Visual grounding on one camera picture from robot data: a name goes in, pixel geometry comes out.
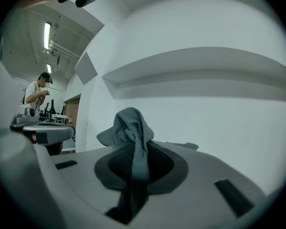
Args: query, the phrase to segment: gray towel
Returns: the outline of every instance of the gray towel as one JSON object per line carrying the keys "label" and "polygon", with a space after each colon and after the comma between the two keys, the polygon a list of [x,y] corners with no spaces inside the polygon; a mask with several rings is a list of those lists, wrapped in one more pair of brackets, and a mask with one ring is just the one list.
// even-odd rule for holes
{"label": "gray towel", "polygon": [[113,127],[99,133],[96,138],[105,146],[133,141],[134,155],[132,179],[148,181],[147,142],[153,139],[153,131],[148,127],[141,112],[136,108],[126,108],[118,112]]}

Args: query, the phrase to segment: man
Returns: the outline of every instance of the man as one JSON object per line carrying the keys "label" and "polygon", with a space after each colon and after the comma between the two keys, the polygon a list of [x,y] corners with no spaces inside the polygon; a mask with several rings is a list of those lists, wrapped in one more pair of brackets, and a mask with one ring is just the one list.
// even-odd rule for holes
{"label": "man", "polygon": [[42,73],[36,82],[32,82],[25,90],[24,104],[35,110],[35,116],[39,116],[39,107],[43,104],[48,91],[41,91],[41,87],[45,87],[46,83],[52,83],[50,74],[47,72]]}

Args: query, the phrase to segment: black mesh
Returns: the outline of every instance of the black mesh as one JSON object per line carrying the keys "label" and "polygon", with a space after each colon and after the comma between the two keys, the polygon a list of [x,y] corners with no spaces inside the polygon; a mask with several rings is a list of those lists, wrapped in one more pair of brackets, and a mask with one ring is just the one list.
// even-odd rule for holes
{"label": "black mesh", "polygon": [[151,182],[155,182],[167,175],[174,167],[173,160],[159,149],[148,146],[148,167]]}
{"label": "black mesh", "polygon": [[[122,178],[129,181],[132,175],[134,146],[119,154],[108,162],[109,169]],[[159,149],[148,145],[148,167],[151,182],[164,177],[174,167],[173,160]]]}
{"label": "black mesh", "polygon": [[134,146],[108,162],[109,169],[126,182],[130,180],[132,175],[133,154]]}

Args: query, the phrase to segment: fluorescent light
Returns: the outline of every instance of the fluorescent light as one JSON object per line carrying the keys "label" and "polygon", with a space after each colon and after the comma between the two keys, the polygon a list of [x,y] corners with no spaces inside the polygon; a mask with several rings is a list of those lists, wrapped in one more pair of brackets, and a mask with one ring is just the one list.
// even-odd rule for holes
{"label": "fluorescent light", "polygon": [[48,67],[48,72],[51,74],[51,66],[49,64],[47,64],[47,67]]}
{"label": "fluorescent light", "polygon": [[49,37],[50,37],[51,24],[46,22],[44,24],[44,48],[49,49]]}

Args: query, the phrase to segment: white shelf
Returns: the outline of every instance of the white shelf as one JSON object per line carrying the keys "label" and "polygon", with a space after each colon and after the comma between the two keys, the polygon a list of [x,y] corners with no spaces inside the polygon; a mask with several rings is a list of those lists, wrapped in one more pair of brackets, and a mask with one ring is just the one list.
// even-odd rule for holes
{"label": "white shelf", "polygon": [[122,66],[102,77],[117,84],[118,88],[162,81],[163,76],[174,81],[180,78],[212,75],[233,80],[235,72],[266,77],[286,85],[286,67],[272,59],[252,52],[232,48],[201,47],[176,50],[154,55]]}

